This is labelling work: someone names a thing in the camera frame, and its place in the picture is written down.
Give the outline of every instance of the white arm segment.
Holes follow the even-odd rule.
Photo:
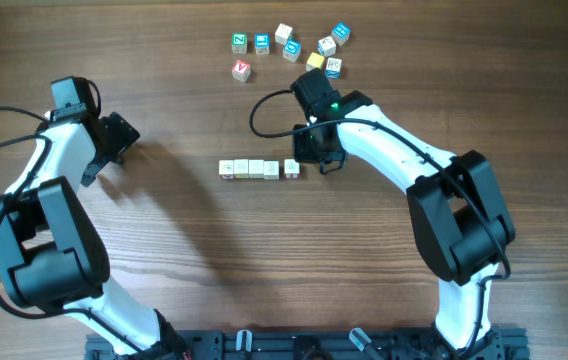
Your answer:
[[[428,153],[442,167],[451,164],[455,154],[435,148],[411,135],[389,120],[377,105],[360,106],[346,115],[347,119],[377,121]],[[395,137],[369,125],[344,123],[337,126],[342,147],[349,154],[362,158],[397,185],[402,192],[419,176],[430,176],[437,170]]]
[[[146,350],[160,340],[160,324],[155,311],[133,299],[133,297],[113,277],[102,285],[104,294],[97,299],[90,297],[64,305],[64,309],[91,309],[100,320],[107,323],[115,331],[126,335],[140,349]],[[68,314],[113,345],[118,355],[131,355],[135,353],[130,346],[119,341],[110,332],[89,320],[82,314]]]
[[[454,281],[446,282],[440,279],[440,310],[435,318],[435,326],[454,349],[467,346],[473,334],[480,294],[477,283],[483,277],[495,274],[498,266],[499,264],[486,266],[473,274],[471,280],[464,286],[459,286]],[[491,282],[486,283],[482,327],[477,334],[477,339],[484,337],[491,328],[491,322],[488,319]]]
[[[44,181],[65,176],[73,190],[77,192],[86,166],[95,157],[95,145],[86,128],[82,124],[66,124],[48,129],[41,135],[51,139],[53,144],[42,168],[24,191],[37,188]],[[44,151],[44,140],[36,139],[35,142],[35,152],[31,160],[22,175],[6,190],[7,194],[17,190],[24,182],[26,175]]]

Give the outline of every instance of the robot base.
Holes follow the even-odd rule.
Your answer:
[[[360,351],[348,332],[281,332],[225,334],[221,331],[178,331],[190,354],[149,356],[161,360],[455,360],[432,328],[369,332],[371,343]],[[248,337],[241,341],[238,336]],[[528,360],[525,329],[492,327],[478,341],[473,360]],[[139,355],[118,356],[98,335],[89,335],[84,360],[137,360]]]

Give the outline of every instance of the yellow cube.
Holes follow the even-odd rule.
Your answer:
[[[311,53],[306,62],[306,71],[311,71],[315,68],[322,69],[322,65],[324,65],[324,56],[318,53]]]

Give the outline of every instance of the wooden surface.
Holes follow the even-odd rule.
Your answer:
[[[375,329],[428,326],[437,279],[415,249],[404,195],[356,158],[300,181],[225,182],[224,158],[282,161],[290,139],[248,128],[263,95],[304,73],[317,39],[353,29],[342,94],[358,89],[434,146],[491,161],[516,225],[514,275],[495,284],[495,323],[526,327],[535,359],[568,359],[568,1],[287,2],[0,9],[0,105],[43,113],[49,82],[95,80],[105,112],[142,134],[79,198],[112,276],[177,328]],[[295,28],[297,64],[231,53],[233,31]],[[249,83],[231,77],[237,58]],[[263,131],[303,115],[288,96],[258,113]],[[36,122],[0,115],[0,140]],[[32,144],[0,150],[0,193]],[[71,319],[0,311],[0,358],[77,359]]]

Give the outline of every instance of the small block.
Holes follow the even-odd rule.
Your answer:
[[[248,49],[248,36],[246,33],[233,33],[231,47],[236,54],[246,54]]]
[[[264,180],[278,180],[280,178],[280,162],[264,161]]]
[[[284,160],[284,175],[287,179],[300,178],[300,164],[294,159]]]
[[[289,40],[286,42],[282,54],[284,59],[296,62],[302,53],[302,45],[297,41]]]
[[[220,178],[222,180],[232,180],[235,178],[233,164],[233,160],[220,160]]]
[[[326,61],[326,77],[339,79],[342,70],[342,60],[337,58],[329,58]]]
[[[335,44],[335,40],[330,36],[320,39],[320,41],[317,42],[317,51],[319,51],[322,56],[334,55],[336,49],[337,45]]]
[[[270,52],[271,42],[268,34],[255,34],[255,53],[266,55]]]
[[[285,25],[280,24],[275,30],[275,42],[278,44],[286,45],[286,42],[289,41],[293,37],[293,28]]]
[[[248,159],[235,160],[233,174],[236,179],[248,179]]]
[[[264,160],[248,161],[248,177],[251,179],[264,178]]]
[[[337,45],[342,46],[346,43],[346,40],[351,36],[351,28],[344,25],[344,23],[339,23],[335,28],[333,28],[333,32],[331,32],[331,37]]]
[[[306,62],[306,71],[311,71],[315,68],[321,69],[324,65],[324,56],[318,53],[311,53]]]
[[[241,82],[246,82],[251,75],[251,65],[242,60],[237,60],[231,69],[233,77]]]

